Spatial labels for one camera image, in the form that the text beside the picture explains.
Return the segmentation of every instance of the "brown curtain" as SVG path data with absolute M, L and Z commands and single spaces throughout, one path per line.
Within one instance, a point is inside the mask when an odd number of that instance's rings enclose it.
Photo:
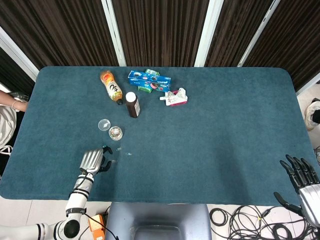
M 273 0 L 224 0 L 206 67 L 236 67 Z
M 101 0 L 1 0 L 0 26 L 38 69 L 118 65 Z
M 209 0 L 113 0 L 128 66 L 193 67 Z
M 244 66 L 278 67 L 300 89 L 320 72 L 320 1 L 281 0 Z
M 35 82 L 0 48 L 0 82 L 12 92 L 31 94 Z

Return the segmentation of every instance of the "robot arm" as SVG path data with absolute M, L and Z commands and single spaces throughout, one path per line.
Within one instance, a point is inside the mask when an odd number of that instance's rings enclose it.
M 280 161 L 280 164 L 289 175 L 294 190 L 298 194 L 301 207 L 289 204 L 278 192 L 275 192 L 274 196 L 283 207 L 305 217 L 312 226 L 319 229 L 320 181 L 317 173 L 305 159 L 298 159 L 289 155 L 286 155 L 285 157 L 291 163 L 292 167 L 282 160 Z
M 106 151 L 112 154 L 108 146 L 84 153 L 80 165 L 82 173 L 78 176 L 65 207 L 66 220 L 53 225 L 40 223 L 20 227 L 0 226 L 0 240 L 71 240 L 75 238 L 80 231 L 80 218 L 86 212 L 85 206 L 94 183 L 94 176 L 97 173 L 106 172 L 111 166 L 111 161 L 108 161 L 106 166 L 102 166 L 106 160 L 104 157 Z

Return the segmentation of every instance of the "plastic bottle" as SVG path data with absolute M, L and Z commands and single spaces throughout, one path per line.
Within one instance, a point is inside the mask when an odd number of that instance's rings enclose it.
M 123 103 L 122 101 L 122 91 L 115 81 L 114 75 L 108 71 L 102 71 L 100 74 L 100 80 L 105 85 L 106 91 L 109 97 L 115 101 L 118 105 Z
M 125 95 L 125 99 L 130 117 L 137 118 L 140 113 L 140 105 L 137 95 L 130 91 Z

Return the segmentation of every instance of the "table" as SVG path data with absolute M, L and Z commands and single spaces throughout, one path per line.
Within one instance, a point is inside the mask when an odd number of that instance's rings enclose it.
M 131 70 L 147 67 L 43 68 L 0 181 L 9 199 L 66 200 L 85 150 L 112 147 L 117 160 L 99 173 L 89 201 L 277 205 L 298 203 L 279 160 L 316 158 L 289 74 L 265 67 L 149 67 L 186 89 L 188 103 L 165 106 L 163 92 L 138 91 Z M 141 113 L 108 97 L 99 75 L 113 72 Z M 120 141 L 98 129 L 123 130 Z

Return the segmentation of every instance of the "orange juice bottle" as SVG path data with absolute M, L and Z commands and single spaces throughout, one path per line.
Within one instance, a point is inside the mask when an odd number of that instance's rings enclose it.
M 100 73 L 100 80 L 105 85 L 106 91 L 108 92 L 109 97 L 115 101 L 118 105 L 123 103 L 122 100 L 122 91 L 118 84 L 115 81 L 114 75 L 108 71 L 102 71 Z

